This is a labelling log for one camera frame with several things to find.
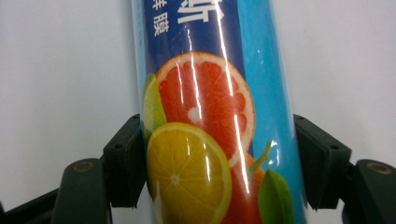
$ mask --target white wall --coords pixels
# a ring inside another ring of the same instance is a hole
[[[396,2],[275,1],[293,113],[396,165]],[[138,113],[130,1],[0,1],[0,201],[6,210],[98,158]],[[115,209],[116,223],[150,223]],[[341,223],[309,211],[310,223]]]

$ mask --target orange slice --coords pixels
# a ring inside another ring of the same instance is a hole
[[[220,223],[230,204],[230,166],[207,133],[166,123],[148,141],[149,192],[160,223]]]

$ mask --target cling film package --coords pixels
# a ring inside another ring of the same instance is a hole
[[[133,0],[159,223],[305,223],[268,0]]]

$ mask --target grapefruit slice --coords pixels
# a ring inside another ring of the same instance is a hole
[[[236,164],[255,129],[252,97],[238,70],[219,56],[188,52],[166,62],[156,77],[166,120],[209,133]]]
[[[230,166],[201,129],[166,123],[148,141],[148,189],[160,223],[220,223],[232,194]]]

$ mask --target green leaf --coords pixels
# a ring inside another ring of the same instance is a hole
[[[259,191],[259,207],[262,223],[292,224],[293,205],[285,179],[275,171],[265,174]]]

